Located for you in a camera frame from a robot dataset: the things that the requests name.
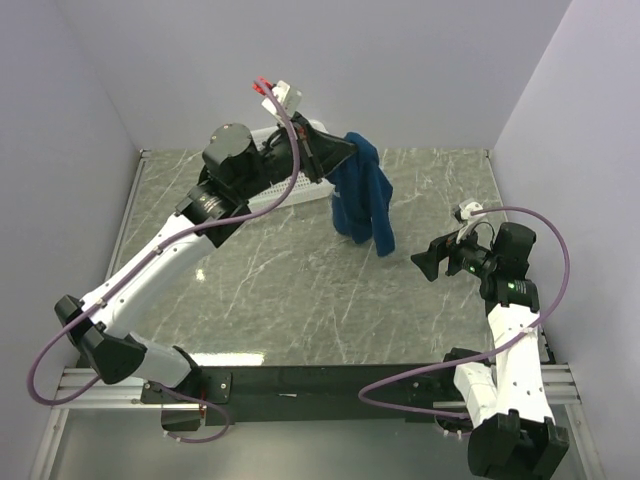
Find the red clip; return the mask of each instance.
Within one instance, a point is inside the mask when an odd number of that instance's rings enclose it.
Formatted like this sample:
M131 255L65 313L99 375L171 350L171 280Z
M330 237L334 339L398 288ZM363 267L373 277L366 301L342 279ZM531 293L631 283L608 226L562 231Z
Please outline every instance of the red clip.
M264 77L258 77L258 80L260 80L262 83L264 83L267 87L269 87L269 89L273 88L273 85L271 83L269 83L267 80L265 80ZM258 85L256 82L253 82L253 89L258 92L260 95L266 95L264 93L264 90L262 89L262 87L260 87L260 85Z

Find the blue towel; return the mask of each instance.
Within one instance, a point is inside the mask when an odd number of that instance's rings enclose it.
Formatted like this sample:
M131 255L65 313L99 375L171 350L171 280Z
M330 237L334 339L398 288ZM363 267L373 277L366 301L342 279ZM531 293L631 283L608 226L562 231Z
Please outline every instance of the blue towel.
M331 199L333 226L357 244L373 236L378 256L384 257L396 248L389 222L393 187L380 170L373 145L353 132L345 140L355 143L358 151L326 177L336 186Z

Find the white plastic crate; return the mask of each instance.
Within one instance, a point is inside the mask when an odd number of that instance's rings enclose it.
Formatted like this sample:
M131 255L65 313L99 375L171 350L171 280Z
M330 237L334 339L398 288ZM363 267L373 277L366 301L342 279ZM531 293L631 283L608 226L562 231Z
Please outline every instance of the white plastic crate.
M317 120L309 120L309 123L316 130L328 133L327 129L321 122L318 122ZM258 149L262 149L262 142L265 142L269 138L269 135L271 135L275 130L276 127L270 127L262 128L260 130L253 130L251 132L251 135L253 136ZM270 203L273 203L273 201L277 199L282 194L282 192L284 192L288 184L289 179L272 186L259 195L256 195L249 201L249 208L252 211L256 211L266 207ZM331 195L331 192L333 192L333 185L331 185L326 180L322 180L321 183L311 183L309 179L301 173L300 175L298 175L295 187L293 187L293 190L291 191L287 199L282 202L280 207L295 205L297 203L310 202L311 200L317 200L319 198L326 198Z

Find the gray marble surface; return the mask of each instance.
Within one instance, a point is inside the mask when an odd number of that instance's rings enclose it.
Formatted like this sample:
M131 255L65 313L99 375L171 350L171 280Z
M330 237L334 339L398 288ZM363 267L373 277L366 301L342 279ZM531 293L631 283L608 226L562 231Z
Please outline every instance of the gray marble surface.
M250 354L230 358L271 365L436 362L452 347L490 348L479 281L462 272L429 283L409 259L457 228L457 203L500 204L486 151L380 153L394 187L393 254L379 258L372 242L337 234L328 199L281 208L176 278L137 332L196 355ZM153 237L201 167L195 151L145 160L119 266ZM490 217L496 227L505 218ZM479 231L487 243L490 229Z

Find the white wall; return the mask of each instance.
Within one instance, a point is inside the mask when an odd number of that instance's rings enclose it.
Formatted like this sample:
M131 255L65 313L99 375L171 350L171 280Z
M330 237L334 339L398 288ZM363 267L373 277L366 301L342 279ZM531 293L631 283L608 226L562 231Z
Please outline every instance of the white wall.
M575 0L495 149L505 202L548 214L566 235L571 285L548 330L612 480L640 470L639 24L637 0ZM533 278L548 303L561 257L540 237Z
M0 14L0 477L27 478L49 409L27 369L59 328L65 293L104 276L137 153L94 69L50 0ZM39 376L51 396L68 342Z
M570 0L57 0L135 144L272 123L257 75L384 146L494 146Z

